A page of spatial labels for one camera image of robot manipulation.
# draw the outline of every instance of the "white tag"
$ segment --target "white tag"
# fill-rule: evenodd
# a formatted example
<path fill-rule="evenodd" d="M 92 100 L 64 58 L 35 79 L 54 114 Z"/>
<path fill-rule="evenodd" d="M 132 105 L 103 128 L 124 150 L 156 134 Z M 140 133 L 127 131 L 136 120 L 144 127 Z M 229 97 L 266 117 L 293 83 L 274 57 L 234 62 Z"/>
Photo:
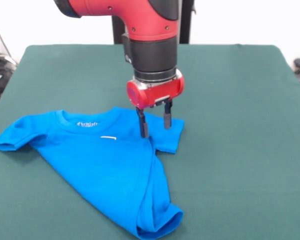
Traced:
<path fill-rule="evenodd" d="M 97 122 L 78 122 L 76 124 L 78 127 L 83 127 L 83 128 L 92 128 L 98 125 Z"/>
<path fill-rule="evenodd" d="M 102 138 L 102 139 L 114 139 L 114 140 L 117 140 L 117 138 L 115 136 L 101 136 L 100 138 Z"/>

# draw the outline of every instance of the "t-shirt collar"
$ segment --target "t-shirt collar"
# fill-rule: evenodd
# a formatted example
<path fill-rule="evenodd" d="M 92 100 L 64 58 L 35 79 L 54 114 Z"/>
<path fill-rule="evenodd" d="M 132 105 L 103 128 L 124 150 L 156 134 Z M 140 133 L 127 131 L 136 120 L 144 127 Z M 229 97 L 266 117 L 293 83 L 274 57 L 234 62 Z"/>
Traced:
<path fill-rule="evenodd" d="M 121 114 L 119 107 L 98 114 L 70 113 L 65 110 L 55 112 L 57 123 L 72 133 L 95 134 L 112 126 Z"/>

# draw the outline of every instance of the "white wall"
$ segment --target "white wall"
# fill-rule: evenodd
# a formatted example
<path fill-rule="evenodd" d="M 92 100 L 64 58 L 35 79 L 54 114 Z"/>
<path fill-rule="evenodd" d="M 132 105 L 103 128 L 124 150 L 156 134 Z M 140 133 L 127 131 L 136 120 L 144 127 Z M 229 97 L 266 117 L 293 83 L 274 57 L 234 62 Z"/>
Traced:
<path fill-rule="evenodd" d="M 271 44 L 300 57 L 300 0 L 195 0 L 192 44 Z M 111 17 L 75 19 L 53 0 L 0 0 L 0 32 L 14 58 L 28 45 L 113 44 Z"/>
<path fill-rule="evenodd" d="M 300 0 L 195 0 L 192 44 L 276 45 L 300 57 Z"/>
<path fill-rule="evenodd" d="M 64 16 L 54 0 L 0 0 L 0 33 L 18 61 L 27 46 L 113 44 L 110 16 Z"/>

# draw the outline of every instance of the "black pole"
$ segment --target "black pole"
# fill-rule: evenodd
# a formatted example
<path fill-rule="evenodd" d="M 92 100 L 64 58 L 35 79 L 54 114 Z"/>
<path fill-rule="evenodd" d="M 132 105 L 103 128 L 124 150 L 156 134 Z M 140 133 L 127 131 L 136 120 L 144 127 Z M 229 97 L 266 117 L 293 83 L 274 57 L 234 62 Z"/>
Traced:
<path fill-rule="evenodd" d="M 112 31 L 114 44 L 122 44 L 122 34 L 125 33 L 125 24 L 118 16 L 112 16 Z"/>
<path fill-rule="evenodd" d="M 194 10 L 195 0 L 183 0 L 181 10 L 180 43 L 188 44 L 190 41 L 191 15 Z"/>

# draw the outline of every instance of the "green table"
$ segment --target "green table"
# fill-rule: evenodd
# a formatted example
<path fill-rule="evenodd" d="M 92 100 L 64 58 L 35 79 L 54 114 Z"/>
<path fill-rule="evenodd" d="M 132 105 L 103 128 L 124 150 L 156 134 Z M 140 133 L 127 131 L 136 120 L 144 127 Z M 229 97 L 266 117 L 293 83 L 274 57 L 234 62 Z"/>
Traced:
<path fill-rule="evenodd" d="M 178 62 L 173 116 L 186 125 L 177 154 L 159 158 L 185 215 L 164 239 L 300 240 L 300 83 L 280 50 L 181 45 Z M 131 77 L 120 45 L 31 46 L 0 101 L 0 133 L 29 114 L 132 108 Z M 124 239 L 29 146 L 0 152 L 0 240 Z"/>

